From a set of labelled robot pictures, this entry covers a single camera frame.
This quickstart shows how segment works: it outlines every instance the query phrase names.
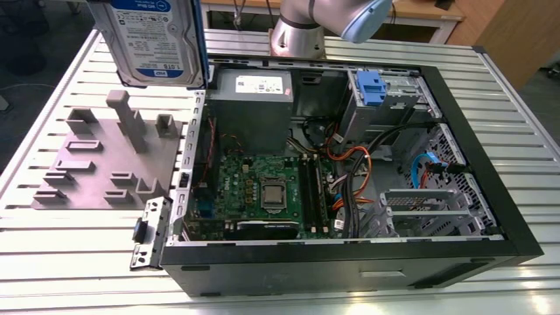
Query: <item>cpu socket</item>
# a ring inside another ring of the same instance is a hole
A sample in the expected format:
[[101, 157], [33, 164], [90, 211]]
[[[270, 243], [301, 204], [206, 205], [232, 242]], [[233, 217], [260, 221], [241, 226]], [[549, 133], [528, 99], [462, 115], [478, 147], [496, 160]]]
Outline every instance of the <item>cpu socket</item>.
[[280, 213], [286, 208], [286, 180], [278, 177], [261, 178], [261, 208]]

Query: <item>gray fixture base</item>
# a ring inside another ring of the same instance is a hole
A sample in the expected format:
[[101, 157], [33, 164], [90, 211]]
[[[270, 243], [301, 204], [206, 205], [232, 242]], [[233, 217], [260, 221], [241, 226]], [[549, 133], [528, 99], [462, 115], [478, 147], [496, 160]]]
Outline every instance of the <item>gray fixture base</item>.
[[[182, 123], [174, 122], [177, 136], [160, 137], [156, 121], [146, 120], [142, 137], [146, 151], [137, 154], [117, 122], [116, 119], [97, 119], [88, 123], [90, 134], [68, 133], [49, 170], [66, 171], [72, 180], [57, 182], [46, 177], [50, 185], [45, 182], [41, 184], [36, 195], [38, 198], [32, 203], [34, 209], [142, 209], [145, 203], [136, 193], [136, 179], [141, 179], [148, 186], [156, 179], [162, 188], [158, 192], [169, 191]], [[121, 181], [112, 179], [113, 174], [122, 176], [122, 173], [132, 173], [133, 178]], [[52, 188], [61, 194], [48, 195], [60, 200], [42, 198], [41, 192]], [[128, 194], [122, 200], [109, 203], [114, 198], [106, 195], [118, 190], [128, 190]]]

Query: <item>metal table surface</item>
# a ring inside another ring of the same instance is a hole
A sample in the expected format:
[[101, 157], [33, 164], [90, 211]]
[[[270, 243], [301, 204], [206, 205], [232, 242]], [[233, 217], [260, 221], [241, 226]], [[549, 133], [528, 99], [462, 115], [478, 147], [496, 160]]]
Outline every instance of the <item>metal table surface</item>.
[[[265, 33], [208, 30], [208, 51], [268, 54]], [[92, 31], [0, 177], [0, 310], [188, 314], [560, 313], [558, 147], [485, 55], [469, 47], [326, 39], [328, 59], [438, 67], [545, 255], [444, 289], [190, 299], [165, 272], [129, 272], [141, 211], [33, 210], [32, 195], [69, 130], [72, 108], [116, 118], [104, 99], [122, 89]], [[128, 89], [141, 117], [189, 121], [192, 92]]]

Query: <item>hard drive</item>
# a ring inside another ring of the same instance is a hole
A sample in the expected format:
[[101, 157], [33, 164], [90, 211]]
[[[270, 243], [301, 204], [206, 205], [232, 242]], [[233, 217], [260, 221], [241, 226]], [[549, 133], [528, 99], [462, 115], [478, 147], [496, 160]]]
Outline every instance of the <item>hard drive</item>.
[[125, 86], [205, 88], [200, 0], [89, 0]]

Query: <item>side panel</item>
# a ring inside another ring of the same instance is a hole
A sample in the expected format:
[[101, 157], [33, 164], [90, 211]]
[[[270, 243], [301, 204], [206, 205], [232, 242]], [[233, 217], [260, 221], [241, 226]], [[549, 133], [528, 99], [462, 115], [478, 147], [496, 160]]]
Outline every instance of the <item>side panel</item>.
[[164, 269], [193, 297], [442, 287], [497, 263], [492, 259], [441, 258], [174, 265]]

